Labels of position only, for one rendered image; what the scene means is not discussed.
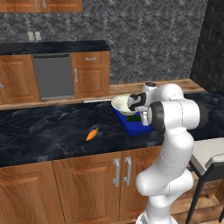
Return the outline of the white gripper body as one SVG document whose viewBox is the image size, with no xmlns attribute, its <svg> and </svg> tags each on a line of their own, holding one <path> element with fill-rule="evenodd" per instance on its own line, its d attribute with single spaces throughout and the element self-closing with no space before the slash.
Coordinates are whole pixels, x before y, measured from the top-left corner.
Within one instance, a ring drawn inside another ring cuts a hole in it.
<svg viewBox="0 0 224 224">
<path fill-rule="evenodd" d="M 149 126 L 147 112 L 140 112 L 141 123 L 143 126 Z"/>
</svg>

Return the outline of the blue tray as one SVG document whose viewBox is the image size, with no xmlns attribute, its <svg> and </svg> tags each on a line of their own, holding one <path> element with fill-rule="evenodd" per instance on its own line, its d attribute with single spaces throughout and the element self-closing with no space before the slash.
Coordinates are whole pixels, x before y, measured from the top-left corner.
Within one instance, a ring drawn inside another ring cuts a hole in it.
<svg viewBox="0 0 224 224">
<path fill-rule="evenodd" d="M 115 108 L 114 108 L 114 113 L 129 136 L 140 135 L 140 134 L 149 133 L 153 131 L 150 125 L 143 126 L 141 121 L 127 121 L 126 116 L 122 115 Z"/>
</svg>

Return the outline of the white bowl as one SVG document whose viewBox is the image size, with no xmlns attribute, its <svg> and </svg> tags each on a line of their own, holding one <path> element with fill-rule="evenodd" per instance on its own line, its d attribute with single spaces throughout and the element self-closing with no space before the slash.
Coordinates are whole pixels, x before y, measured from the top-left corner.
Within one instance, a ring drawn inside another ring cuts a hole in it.
<svg viewBox="0 0 224 224">
<path fill-rule="evenodd" d="M 114 109 L 116 109 L 123 116 L 133 116 L 136 114 L 136 111 L 131 111 L 128 108 L 128 94 L 121 94 L 114 97 L 111 101 L 111 105 Z"/>
</svg>

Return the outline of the green cucumber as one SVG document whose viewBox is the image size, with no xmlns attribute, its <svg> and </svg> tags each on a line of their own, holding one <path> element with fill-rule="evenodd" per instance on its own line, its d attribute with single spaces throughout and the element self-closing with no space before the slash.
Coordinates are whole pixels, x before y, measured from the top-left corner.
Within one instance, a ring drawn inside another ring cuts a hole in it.
<svg viewBox="0 0 224 224">
<path fill-rule="evenodd" d="M 141 122 L 141 116 L 140 115 L 132 115 L 132 116 L 126 116 L 127 122 Z"/>
</svg>

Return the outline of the wooden cupboard door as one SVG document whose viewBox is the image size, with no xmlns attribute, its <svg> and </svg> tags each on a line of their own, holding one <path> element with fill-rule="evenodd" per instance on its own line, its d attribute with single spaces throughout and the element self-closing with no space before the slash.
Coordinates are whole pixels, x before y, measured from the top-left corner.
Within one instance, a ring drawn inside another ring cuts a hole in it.
<svg viewBox="0 0 224 224">
<path fill-rule="evenodd" d="M 121 152 L 74 157 L 52 162 L 66 224 L 118 222 L 120 186 L 114 159 Z"/>
<path fill-rule="evenodd" d="M 147 197 L 142 196 L 136 188 L 136 177 L 157 161 L 160 146 L 136 150 L 125 150 L 122 153 L 121 193 L 119 221 L 128 222 L 136 219 L 147 206 Z M 131 157 L 131 173 L 129 185 L 123 180 L 128 174 L 128 164 L 125 158 Z"/>
<path fill-rule="evenodd" d="M 0 168 L 0 224 L 65 224 L 51 162 Z"/>
</svg>

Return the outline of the orange carrot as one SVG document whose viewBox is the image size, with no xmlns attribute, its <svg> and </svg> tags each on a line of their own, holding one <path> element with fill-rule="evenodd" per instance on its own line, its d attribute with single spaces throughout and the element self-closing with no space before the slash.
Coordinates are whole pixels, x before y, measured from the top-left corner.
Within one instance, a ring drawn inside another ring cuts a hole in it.
<svg viewBox="0 0 224 224">
<path fill-rule="evenodd" d="M 99 130 L 98 128 L 91 130 L 88 133 L 86 140 L 89 141 L 89 140 L 92 140 L 93 138 L 95 138 L 98 133 L 98 130 Z"/>
</svg>

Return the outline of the grey chair with black legs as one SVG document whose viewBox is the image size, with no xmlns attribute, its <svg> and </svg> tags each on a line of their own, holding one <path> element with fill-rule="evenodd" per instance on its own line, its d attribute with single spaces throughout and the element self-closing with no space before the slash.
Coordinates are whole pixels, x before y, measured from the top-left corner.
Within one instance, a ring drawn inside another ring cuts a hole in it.
<svg viewBox="0 0 224 224">
<path fill-rule="evenodd" d="M 190 224 L 204 184 L 224 179 L 224 137 L 196 141 L 189 165 L 199 180 L 185 224 Z"/>
</svg>

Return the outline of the wooden base cupboard run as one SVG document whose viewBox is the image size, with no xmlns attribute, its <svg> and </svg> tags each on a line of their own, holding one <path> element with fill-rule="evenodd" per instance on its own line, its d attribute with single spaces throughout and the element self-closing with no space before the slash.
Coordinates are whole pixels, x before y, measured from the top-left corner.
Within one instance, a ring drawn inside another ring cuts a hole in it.
<svg viewBox="0 0 224 224">
<path fill-rule="evenodd" d="M 0 56 L 0 92 L 5 104 L 39 102 L 32 56 Z"/>
<path fill-rule="evenodd" d="M 76 98 L 109 95 L 110 51 L 72 52 Z"/>
</svg>

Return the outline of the grey dishwasher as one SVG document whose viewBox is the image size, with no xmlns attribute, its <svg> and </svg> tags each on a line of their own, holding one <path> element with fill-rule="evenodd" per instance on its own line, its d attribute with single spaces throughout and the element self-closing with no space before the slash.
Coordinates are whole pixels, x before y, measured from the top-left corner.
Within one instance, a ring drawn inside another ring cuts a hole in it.
<svg viewBox="0 0 224 224">
<path fill-rule="evenodd" d="M 33 54 L 31 58 L 42 100 L 74 97 L 69 53 Z"/>
</svg>

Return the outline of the black hob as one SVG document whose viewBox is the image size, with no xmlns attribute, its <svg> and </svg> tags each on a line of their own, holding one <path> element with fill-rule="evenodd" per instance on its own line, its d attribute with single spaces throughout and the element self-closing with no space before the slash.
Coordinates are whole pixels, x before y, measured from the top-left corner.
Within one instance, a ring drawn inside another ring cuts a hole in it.
<svg viewBox="0 0 224 224">
<path fill-rule="evenodd" d="M 25 50 L 24 43 L 0 44 L 0 55 L 22 54 Z"/>
</svg>

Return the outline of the wooden wall cupboard run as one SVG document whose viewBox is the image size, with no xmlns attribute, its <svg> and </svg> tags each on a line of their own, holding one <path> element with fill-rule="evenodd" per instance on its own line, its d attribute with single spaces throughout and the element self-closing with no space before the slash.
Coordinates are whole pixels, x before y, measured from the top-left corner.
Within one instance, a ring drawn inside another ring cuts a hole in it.
<svg viewBox="0 0 224 224">
<path fill-rule="evenodd" d="M 82 0 L 0 0 L 0 12 L 82 12 Z"/>
</svg>

